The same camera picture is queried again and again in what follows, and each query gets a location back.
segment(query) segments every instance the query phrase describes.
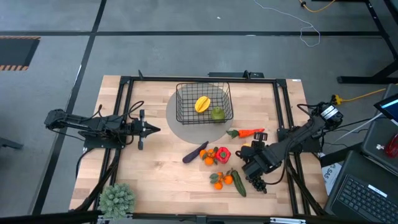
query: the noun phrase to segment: laptop keyboard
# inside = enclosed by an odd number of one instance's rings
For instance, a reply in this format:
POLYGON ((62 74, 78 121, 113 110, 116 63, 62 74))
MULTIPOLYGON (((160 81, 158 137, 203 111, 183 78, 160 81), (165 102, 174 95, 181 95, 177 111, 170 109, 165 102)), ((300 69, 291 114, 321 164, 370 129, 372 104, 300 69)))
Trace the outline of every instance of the laptop keyboard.
POLYGON ((397 205, 384 192, 347 175, 337 200, 372 222, 398 223, 397 205))

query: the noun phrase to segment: floor mat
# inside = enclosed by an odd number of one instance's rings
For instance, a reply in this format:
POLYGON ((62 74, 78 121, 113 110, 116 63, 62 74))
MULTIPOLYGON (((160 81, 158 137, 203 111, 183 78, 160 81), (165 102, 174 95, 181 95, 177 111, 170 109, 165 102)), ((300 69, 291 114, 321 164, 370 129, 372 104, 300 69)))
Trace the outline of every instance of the floor mat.
POLYGON ((0 71, 27 70, 40 37, 0 36, 0 71))

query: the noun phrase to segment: red bell pepper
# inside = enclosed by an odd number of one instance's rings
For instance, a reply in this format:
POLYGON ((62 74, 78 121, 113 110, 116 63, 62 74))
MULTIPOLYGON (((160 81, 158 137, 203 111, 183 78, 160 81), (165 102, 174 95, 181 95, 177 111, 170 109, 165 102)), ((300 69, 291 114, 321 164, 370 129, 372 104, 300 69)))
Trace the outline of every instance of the red bell pepper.
POLYGON ((216 159, 222 164, 227 163, 230 156, 231 153, 226 147, 220 147, 216 152, 216 159))

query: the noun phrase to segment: yellow cable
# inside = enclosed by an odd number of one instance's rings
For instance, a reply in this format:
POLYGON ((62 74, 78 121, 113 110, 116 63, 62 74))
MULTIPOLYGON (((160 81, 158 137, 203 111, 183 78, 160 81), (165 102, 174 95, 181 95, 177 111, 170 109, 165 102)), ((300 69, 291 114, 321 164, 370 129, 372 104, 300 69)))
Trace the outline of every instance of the yellow cable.
POLYGON ((332 0, 327 6, 325 6, 325 7, 323 7, 323 8, 321 8, 321 9, 318 9, 318 10, 311 10, 311 9, 309 9, 305 4, 303 5, 303 7, 306 9, 306 10, 308 10, 308 11, 310 11, 310 12, 320 12, 320 11, 322 11, 322 10, 324 10, 324 9, 326 9, 327 7, 329 7, 331 4, 333 4, 334 2, 335 2, 336 0, 332 0))
POLYGON ((376 90, 376 91, 373 91, 373 92, 364 94, 364 95, 362 95, 362 96, 357 96, 357 97, 355 97, 355 98, 348 99, 348 100, 341 99, 341 102, 350 102, 350 101, 354 101, 354 100, 357 100, 357 99, 364 98, 364 97, 366 97, 366 96, 370 96, 370 95, 375 94, 375 93, 379 93, 379 92, 384 91, 384 90, 386 90, 386 89, 384 88, 384 89, 381 89, 381 90, 376 90))
POLYGON ((381 89, 381 90, 376 90, 376 91, 373 91, 373 92, 370 92, 370 93, 367 93, 367 94, 363 94, 361 96, 357 96, 357 97, 354 97, 354 98, 348 99, 348 100, 344 100, 339 95, 334 95, 334 101, 335 101, 336 105, 340 105, 342 102, 351 102, 351 101, 354 101, 354 100, 358 100, 358 99, 373 95, 375 93, 379 93, 379 92, 384 91, 384 90, 386 90, 386 89, 384 88, 384 89, 381 89))

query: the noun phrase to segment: purple eggplant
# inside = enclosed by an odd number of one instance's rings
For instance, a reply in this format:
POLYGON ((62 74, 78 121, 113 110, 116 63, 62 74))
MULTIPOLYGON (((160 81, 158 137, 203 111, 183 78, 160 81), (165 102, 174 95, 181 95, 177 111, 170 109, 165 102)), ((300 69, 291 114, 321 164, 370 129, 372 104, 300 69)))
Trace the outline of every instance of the purple eggplant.
POLYGON ((209 141, 203 143, 201 146, 199 146, 199 148, 195 149, 193 152, 191 152, 188 155, 186 155, 184 158, 182 158, 182 162, 183 163, 191 162, 194 158, 199 156, 200 151, 206 149, 208 143, 209 143, 209 141))

